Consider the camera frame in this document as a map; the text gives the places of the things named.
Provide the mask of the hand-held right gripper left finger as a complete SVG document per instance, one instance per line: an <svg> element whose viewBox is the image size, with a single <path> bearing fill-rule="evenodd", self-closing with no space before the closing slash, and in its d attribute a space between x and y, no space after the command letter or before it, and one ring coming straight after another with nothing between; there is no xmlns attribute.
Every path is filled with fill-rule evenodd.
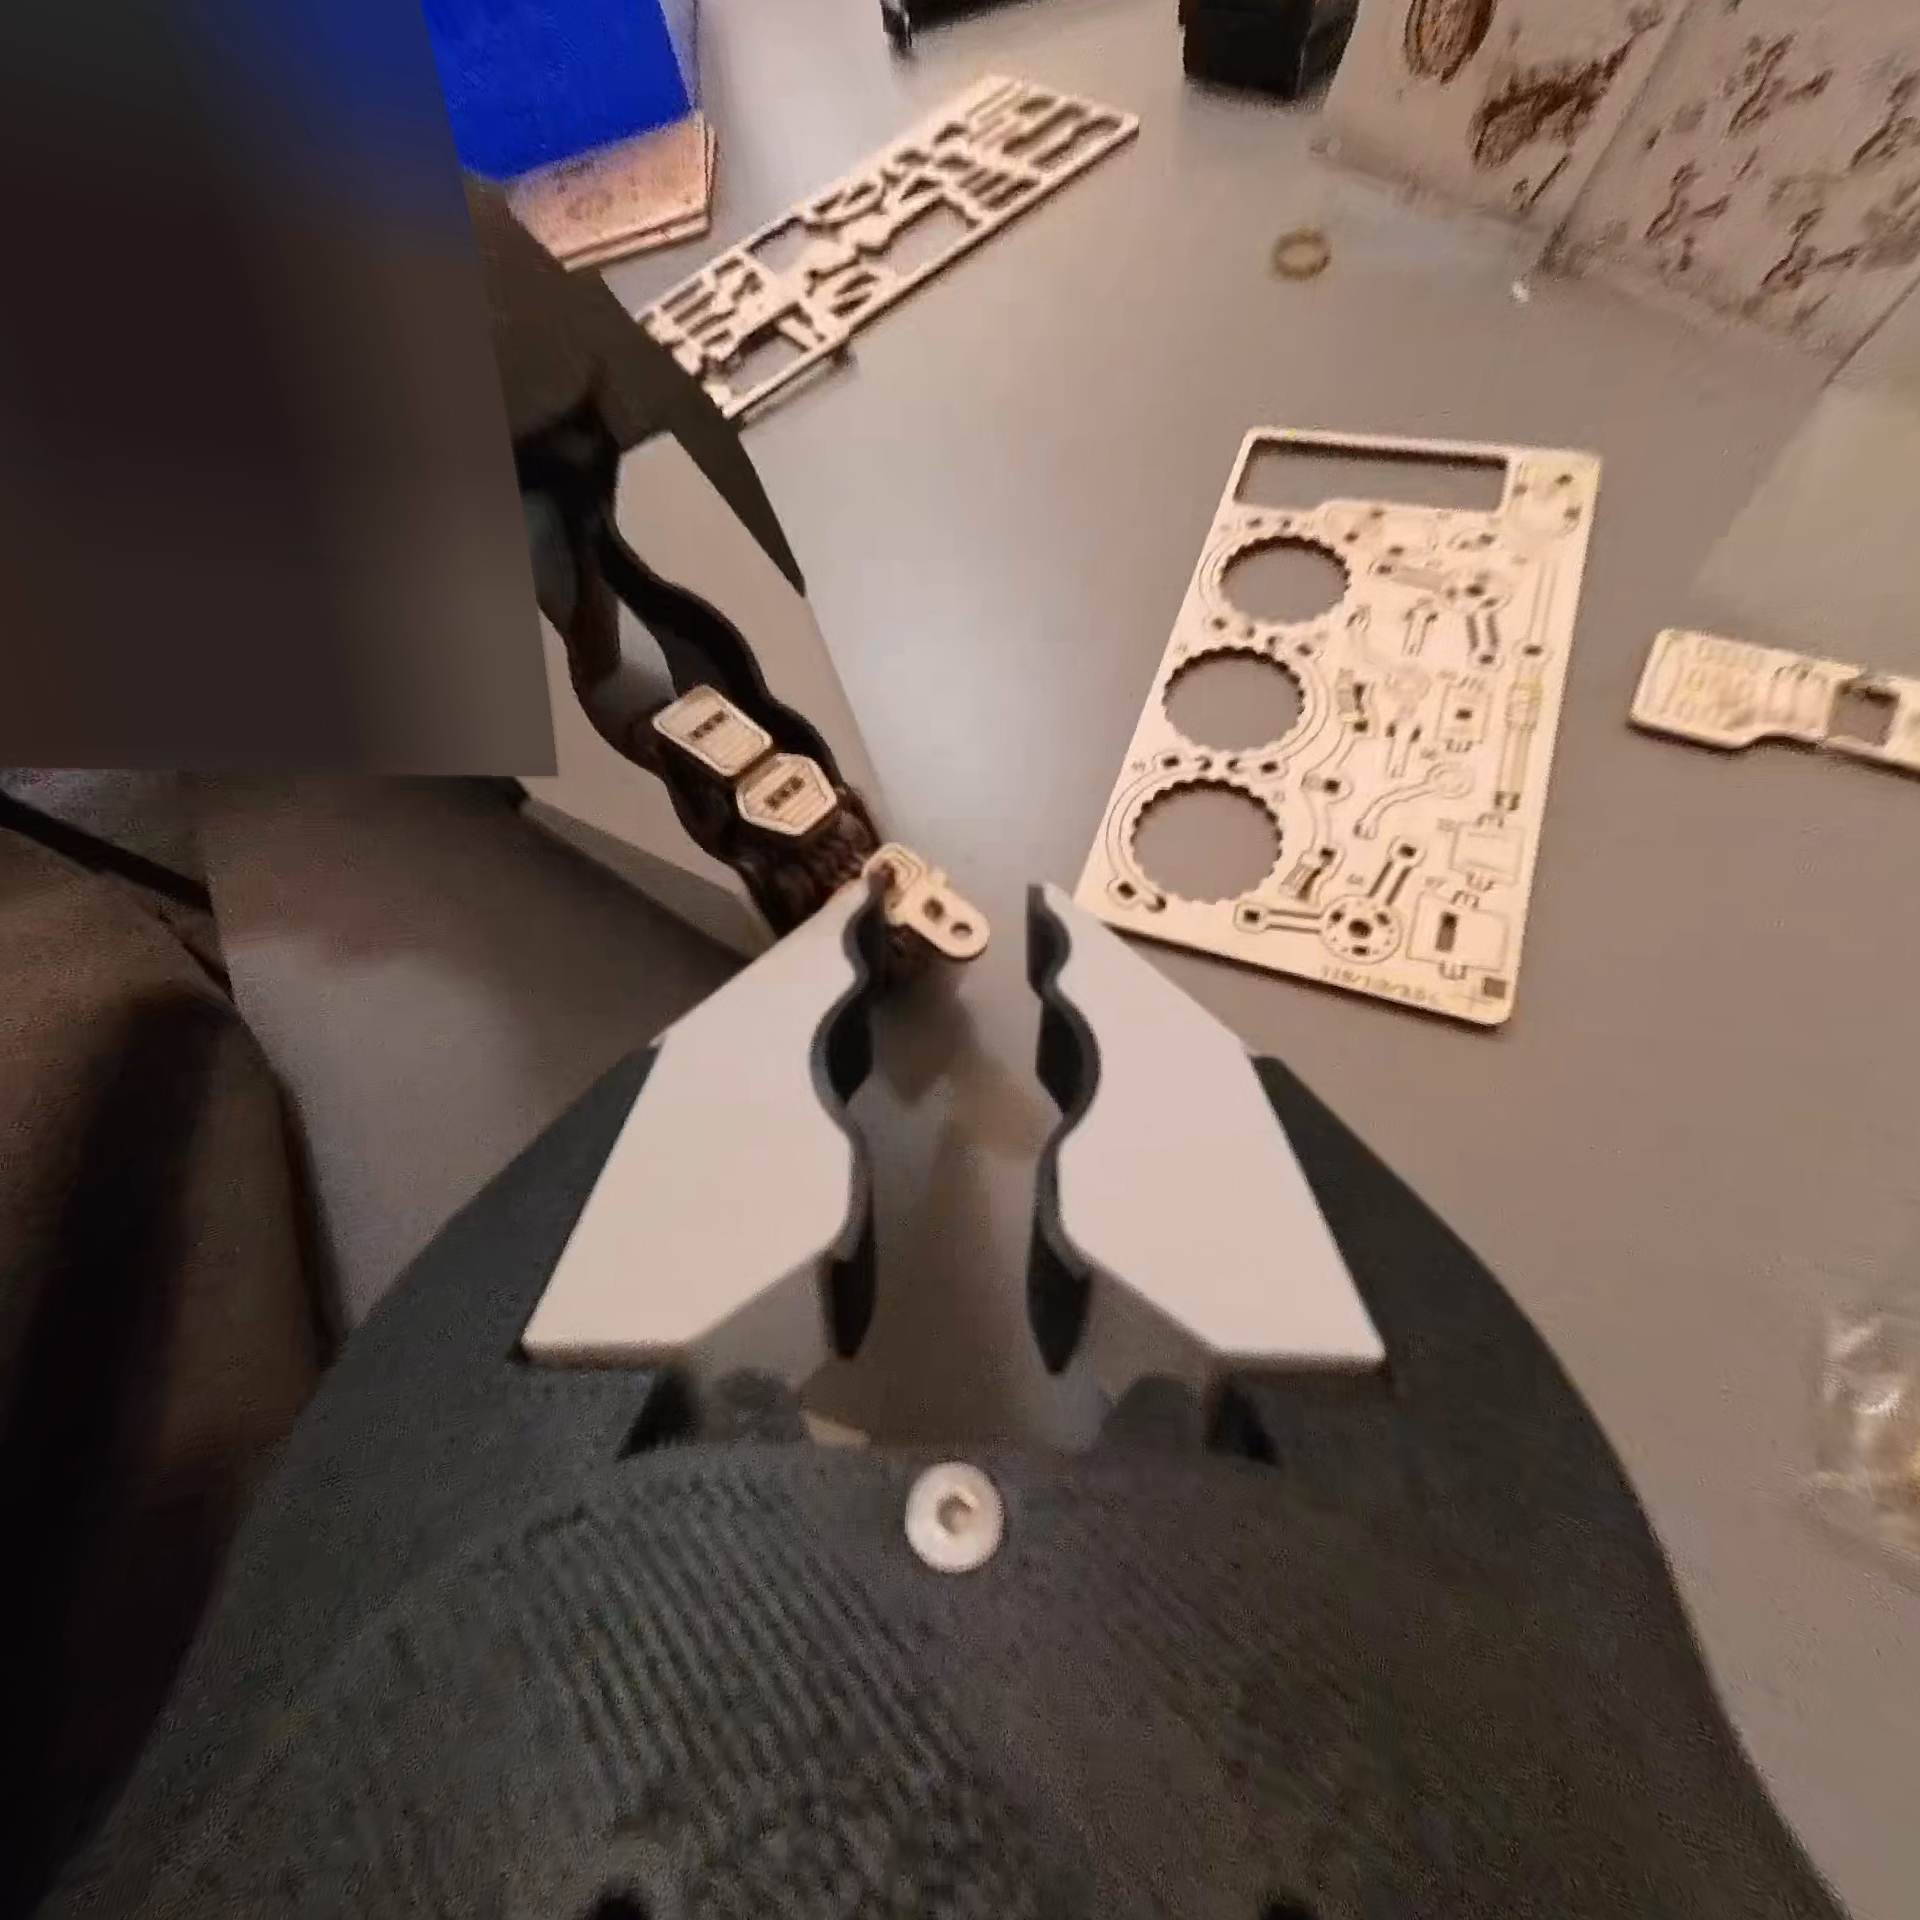
<svg viewBox="0 0 1920 1920"><path fill-rule="evenodd" d="M641 1090L526 1319L548 1369L751 1371L806 1388L877 1312L873 880L739 971L645 1058Z"/></svg>

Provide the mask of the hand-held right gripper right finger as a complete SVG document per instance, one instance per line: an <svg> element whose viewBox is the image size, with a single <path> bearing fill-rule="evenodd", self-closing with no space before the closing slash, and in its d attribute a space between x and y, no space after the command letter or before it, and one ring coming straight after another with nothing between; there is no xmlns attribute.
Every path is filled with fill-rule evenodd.
<svg viewBox="0 0 1920 1920"><path fill-rule="evenodd" d="M1386 1340L1250 1047L1077 909L1025 890L1053 1103L1025 1247L1047 1374L1203 1405L1242 1379L1370 1374Z"/></svg>

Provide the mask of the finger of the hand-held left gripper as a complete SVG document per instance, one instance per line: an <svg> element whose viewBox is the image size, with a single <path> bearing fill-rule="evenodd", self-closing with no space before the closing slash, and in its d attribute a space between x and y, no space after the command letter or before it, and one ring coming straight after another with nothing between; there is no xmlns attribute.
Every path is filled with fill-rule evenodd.
<svg viewBox="0 0 1920 1920"><path fill-rule="evenodd" d="M717 686L784 748L828 763L886 837L873 754L806 590L790 586L676 441L641 442L612 481L586 478L557 497L557 626L588 581L656 635L676 699Z"/></svg>
<svg viewBox="0 0 1920 1920"><path fill-rule="evenodd" d="M649 721L674 699L656 635L588 581L557 626L557 837L721 947L767 953L758 903L664 782Z"/></svg>

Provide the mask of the wooden puzzle model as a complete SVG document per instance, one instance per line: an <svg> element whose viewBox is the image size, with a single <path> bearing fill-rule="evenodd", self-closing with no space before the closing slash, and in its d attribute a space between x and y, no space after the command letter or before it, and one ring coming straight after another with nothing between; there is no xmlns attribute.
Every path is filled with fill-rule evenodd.
<svg viewBox="0 0 1920 1920"><path fill-rule="evenodd" d="M984 955L984 912L926 854L883 840L869 806L828 763L784 748L717 686L697 683L660 704L645 731L682 826L732 871L776 938L869 884L890 971Z"/></svg>

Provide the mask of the stack of wooden sheets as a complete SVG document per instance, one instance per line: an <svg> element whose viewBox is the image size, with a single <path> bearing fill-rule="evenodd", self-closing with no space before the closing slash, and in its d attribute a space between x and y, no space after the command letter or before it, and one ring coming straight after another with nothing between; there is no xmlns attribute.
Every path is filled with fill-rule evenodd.
<svg viewBox="0 0 1920 1920"><path fill-rule="evenodd" d="M504 182L514 221L572 273L706 237L710 190L706 113Z"/></svg>

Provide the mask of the blue bin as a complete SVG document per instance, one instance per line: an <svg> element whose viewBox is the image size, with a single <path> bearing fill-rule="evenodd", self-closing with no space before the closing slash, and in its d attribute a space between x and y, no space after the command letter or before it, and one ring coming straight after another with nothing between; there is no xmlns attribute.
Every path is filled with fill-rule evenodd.
<svg viewBox="0 0 1920 1920"><path fill-rule="evenodd" d="M422 4L463 174L508 182L697 109L702 4Z"/></svg>

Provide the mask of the wooden sheet with round holes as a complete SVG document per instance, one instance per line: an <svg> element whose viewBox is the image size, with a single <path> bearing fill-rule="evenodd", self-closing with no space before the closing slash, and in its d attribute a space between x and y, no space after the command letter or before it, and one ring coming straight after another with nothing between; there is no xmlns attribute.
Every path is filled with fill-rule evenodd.
<svg viewBox="0 0 1920 1920"><path fill-rule="evenodd" d="M1500 1025L1600 481L1585 451L1250 427L1077 903Z"/></svg>

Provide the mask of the person's tan shirt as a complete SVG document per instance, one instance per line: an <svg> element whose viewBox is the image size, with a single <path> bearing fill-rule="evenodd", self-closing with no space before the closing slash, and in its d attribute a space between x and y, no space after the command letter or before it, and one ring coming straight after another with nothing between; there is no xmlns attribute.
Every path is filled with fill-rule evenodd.
<svg viewBox="0 0 1920 1920"><path fill-rule="evenodd" d="M119 1799L330 1319L180 786L2 767L2 1915Z"/></svg>

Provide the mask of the small wooden parts sheet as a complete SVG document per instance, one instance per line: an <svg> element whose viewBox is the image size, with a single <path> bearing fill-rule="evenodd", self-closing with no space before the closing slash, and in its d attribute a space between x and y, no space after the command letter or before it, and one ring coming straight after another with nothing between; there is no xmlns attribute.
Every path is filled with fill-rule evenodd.
<svg viewBox="0 0 1920 1920"><path fill-rule="evenodd" d="M1917 774L1917 677L1716 633L1655 633L1628 721L1709 751L1791 744Z"/></svg>

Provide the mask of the clear plastic bag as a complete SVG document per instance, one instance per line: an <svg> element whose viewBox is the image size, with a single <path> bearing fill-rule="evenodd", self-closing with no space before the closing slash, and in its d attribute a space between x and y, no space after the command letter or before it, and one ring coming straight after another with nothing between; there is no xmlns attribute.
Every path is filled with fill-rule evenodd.
<svg viewBox="0 0 1920 1920"><path fill-rule="evenodd" d="M1813 1521L1917 1588L1917 1286L1826 1312L1810 1432Z"/></svg>

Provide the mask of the black box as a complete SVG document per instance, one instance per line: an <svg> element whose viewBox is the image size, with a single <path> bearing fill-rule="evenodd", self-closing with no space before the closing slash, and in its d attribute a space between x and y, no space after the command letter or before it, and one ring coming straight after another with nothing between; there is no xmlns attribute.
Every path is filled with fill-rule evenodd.
<svg viewBox="0 0 1920 1920"><path fill-rule="evenodd" d="M1180 4L1192 86L1298 103L1332 82L1359 4Z"/></svg>

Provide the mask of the printed instruction sheet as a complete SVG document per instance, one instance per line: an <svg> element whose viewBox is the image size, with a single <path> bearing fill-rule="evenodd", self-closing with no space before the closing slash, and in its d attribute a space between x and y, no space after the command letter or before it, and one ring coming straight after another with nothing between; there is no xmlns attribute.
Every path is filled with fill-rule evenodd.
<svg viewBox="0 0 1920 1920"><path fill-rule="evenodd" d="M1359 4L1320 136L1837 366L1917 292L1917 4Z"/></svg>

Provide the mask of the wooden cut-out frame sheet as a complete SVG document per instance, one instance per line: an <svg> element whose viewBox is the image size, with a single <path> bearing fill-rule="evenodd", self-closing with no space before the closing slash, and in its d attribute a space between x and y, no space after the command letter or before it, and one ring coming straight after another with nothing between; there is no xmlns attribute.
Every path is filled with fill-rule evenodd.
<svg viewBox="0 0 1920 1920"><path fill-rule="evenodd" d="M984 74L646 305L641 328L745 423L1138 136L1130 113Z"/></svg>

